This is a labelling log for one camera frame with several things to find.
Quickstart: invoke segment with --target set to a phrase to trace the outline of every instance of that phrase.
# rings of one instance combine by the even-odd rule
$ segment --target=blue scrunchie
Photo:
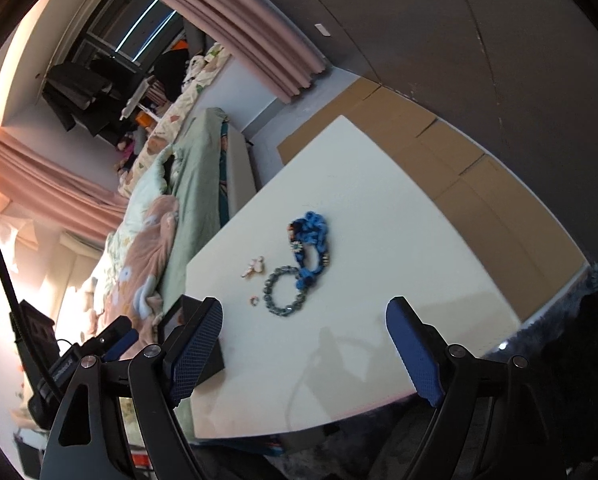
[[[288,226],[290,247],[299,265],[299,277],[295,283],[298,290],[305,290],[316,283],[325,267],[330,263],[326,235],[328,225],[323,216],[308,211],[303,218],[298,218]],[[318,254],[317,265],[310,270],[305,266],[305,246],[313,245]]]

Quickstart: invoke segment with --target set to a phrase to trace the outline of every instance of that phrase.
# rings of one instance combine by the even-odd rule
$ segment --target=brown cardboard
[[[457,174],[465,171],[484,154],[474,142],[466,139],[452,126],[439,120],[432,123],[417,140],[455,170]]]
[[[555,291],[585,263],[550,212],[498,161],[485,156],[462,178],[516,236]]]
[[[459,179],[452,168],[420,142],[409,144],[393,160],[433,200]]]
[[[357,79],[277,146],[282,162],[284,164],[289,163],[326,126],[340,115],[347,113],[361,100],[377,90],[378,87],[377,83],[363,77]]]
[[[370,94],[346,117],[394,156],[435,120],[435,114],[387,88]]]
[[[463,180],[455,182],[435,204],[479,258],[519,319],[530,317],[557,292],[514,234]]]

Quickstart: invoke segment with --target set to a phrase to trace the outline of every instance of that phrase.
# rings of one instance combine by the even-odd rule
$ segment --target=blue bracelet
[[[308,289],[316,283],[325,267],[330,263],[330,254],[326,234],[328,226],[323,216],[308,211],[303,218],[298,218],[288,226],[288,237],[290,247],[295,256],[299,267],[284,266],[278,267],[272,272],[263,288],[263,299],[266,302],[266,308],[276,316],[289,316],[293,312],[300,310],[305,302]],[[305,266],[305,246],[314,245],[318,254],[317,265],[313,270]],[[295,300],[280,308],[272,300],[272,287],[277,280],[284,274],[292,274],[295,277],[295,287],[299,291]]]
[[[330,264],[330,254],[326,235],[328,225],[323,216],[314,211],[308,211],[303,218],[298,218],[288,226],[290,248],[299,265],[299,278],[295,286],[298,290],[310,288],[317,281],[325,267]],[[305,266],[305,246],[313,245],[317,250],[317,265],[313,270]]]

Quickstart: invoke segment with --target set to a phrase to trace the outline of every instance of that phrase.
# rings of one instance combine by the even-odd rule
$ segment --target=white table
[[[266,270],[294,264],[286,226],[314,210],[329,228],[330,267],[303,310],[272,315],[264,275],[240,277],[259,255]],[[225,370],[194,390],[199,438],[319,426],[414,392],[385,327],[404,296],[448,342],[480,355],[519,320],[482,265],[423,191],[365,134],[337,118],[189,263],[186,294],[223,304]],[[273,297],[294,298],[284,276]]]

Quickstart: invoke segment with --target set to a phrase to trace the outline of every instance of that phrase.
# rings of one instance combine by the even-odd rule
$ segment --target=black cable
[[[39,373],[41,373],[41,377],[44,378],[45,383],[47,383],[48,387],[50,388],[51,392],[54,396],[61,402],[63,399],[63,394],[61,390],[58,388],[54,379],[50,375],[50,372],[45,367],[44,361],[41,359],[41,355],[34,346],[32,342],[32,338],[28,333],[28,327],[23,321],[23,315],[21,313],[21,307],[19,306],[18,300],[16,299],[16,292],[15,288],[12,285],[12,280],[10,280],[10,274],[8,272],[8,267],[6,266],[6,261],[3,259],[3,254],[1,253],[0,248],[0,280],[1,285],[3,286],[3,291],[6,293],[6,298],[8,299],[8,304],[10,305],[10,311],[12,312],[12,317],[14,319],[16,329],[18,330],[21,339],[23,340],[24,345],[30,352],[30,356],[32,361],[37,368],[39,368]]]

